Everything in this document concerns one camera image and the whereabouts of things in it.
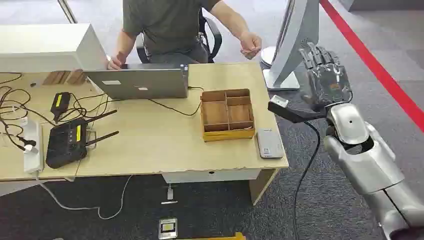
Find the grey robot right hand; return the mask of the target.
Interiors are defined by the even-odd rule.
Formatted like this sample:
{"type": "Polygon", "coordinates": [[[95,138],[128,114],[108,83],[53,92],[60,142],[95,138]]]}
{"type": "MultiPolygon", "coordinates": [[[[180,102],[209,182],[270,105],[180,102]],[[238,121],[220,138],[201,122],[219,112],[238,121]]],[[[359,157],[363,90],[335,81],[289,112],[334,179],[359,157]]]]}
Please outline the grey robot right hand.
{"type": "Polygon", "coordinates": [[[302,99],[315,112],[336,104],[349,103],[353,91],[347,71],[339,57],[320,45],[308,42],[299,53],[306,69],[307,86],[302,99]]]}

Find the person's right hand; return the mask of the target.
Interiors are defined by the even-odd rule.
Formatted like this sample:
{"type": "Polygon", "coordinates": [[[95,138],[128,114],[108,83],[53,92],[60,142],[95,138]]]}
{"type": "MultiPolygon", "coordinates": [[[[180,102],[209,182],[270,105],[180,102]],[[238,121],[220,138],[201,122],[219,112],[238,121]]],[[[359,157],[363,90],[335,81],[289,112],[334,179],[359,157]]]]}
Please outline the person's right hand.
{"type": "Polygon", "coordinates": [[[117,54],[110,58],[107,69],[108,70],[121,70],[127,61],[127,54],[118,51],[117,54]]]}

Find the person's left hand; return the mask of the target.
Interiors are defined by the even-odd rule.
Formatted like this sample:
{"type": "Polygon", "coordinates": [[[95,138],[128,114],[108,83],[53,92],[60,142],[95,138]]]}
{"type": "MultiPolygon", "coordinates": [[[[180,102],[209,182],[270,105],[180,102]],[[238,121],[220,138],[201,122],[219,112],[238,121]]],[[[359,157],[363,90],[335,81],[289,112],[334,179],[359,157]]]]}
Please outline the person's left hand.
{"type": "Polygon", "coordinates": [[[246,31],[240,35],[240,52],[248,60],[252,60],[262,49],[262,39],[253,32],[246,31]]]}

